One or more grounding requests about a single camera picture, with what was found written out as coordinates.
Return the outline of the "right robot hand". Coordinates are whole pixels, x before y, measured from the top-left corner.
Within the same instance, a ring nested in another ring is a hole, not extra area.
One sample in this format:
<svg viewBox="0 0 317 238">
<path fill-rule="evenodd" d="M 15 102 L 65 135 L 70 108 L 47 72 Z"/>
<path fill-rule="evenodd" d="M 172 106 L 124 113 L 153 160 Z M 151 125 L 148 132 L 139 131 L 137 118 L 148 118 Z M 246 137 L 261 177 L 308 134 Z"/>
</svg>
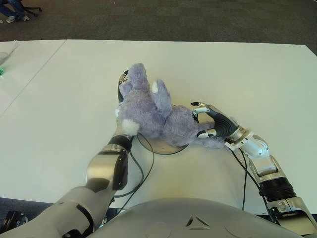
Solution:
<svg viewBox="0 0 317 238">
<path fill-rule="evenodd" d="M 192 116 L 195 120 L 198 120 L 198 114 L 205 113 L 211 117 L 214 122 L 212 128 L 199 131 L 197 133 L 198 138 L 227 138 L 239 128 L 239 125 L 234 120 L 230 119 L 226 114 L 213 105 L 205 104 L 203 102 L 192 102 L 191 105 L 197 106 L 192 110 Z"/>
</svg>

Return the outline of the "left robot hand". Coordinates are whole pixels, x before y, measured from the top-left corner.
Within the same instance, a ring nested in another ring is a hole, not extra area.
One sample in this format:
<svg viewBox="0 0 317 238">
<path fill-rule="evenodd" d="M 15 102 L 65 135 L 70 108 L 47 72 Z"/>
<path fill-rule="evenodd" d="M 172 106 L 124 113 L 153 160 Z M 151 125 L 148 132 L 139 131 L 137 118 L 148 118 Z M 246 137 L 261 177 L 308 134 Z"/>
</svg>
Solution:
<svg viewBox="0 0 317 238">
<path fill-rule="evenodd" d="M 121 84 L 123 84 L 128 78 L 127 78 L 127 74 L 128 74 L 128 70 L 126 70 L 125 72 L 123 72 L 119 78 L 118 81 L 118 86 L 117 86 L 117 96 L 118 96 L 118 101 L 121 103 L 124 98 L 120 92 L 120 86 Z"/>
</svg>

